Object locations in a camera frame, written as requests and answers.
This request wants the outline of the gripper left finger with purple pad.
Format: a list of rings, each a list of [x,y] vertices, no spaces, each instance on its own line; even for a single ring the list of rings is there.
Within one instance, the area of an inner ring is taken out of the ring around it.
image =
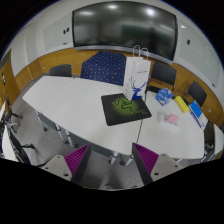
[[[70,152],[66,156],[56,155],[42,169],[79,185],[90,155],[91,145],[87,144]]]

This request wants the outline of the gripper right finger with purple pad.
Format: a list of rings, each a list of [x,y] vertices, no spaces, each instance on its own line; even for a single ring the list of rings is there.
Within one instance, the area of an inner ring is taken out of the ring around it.
[[[157,154],[137,143],[132,144],[132,155],[144,185],[182,169],[182,166],[166,153]]]

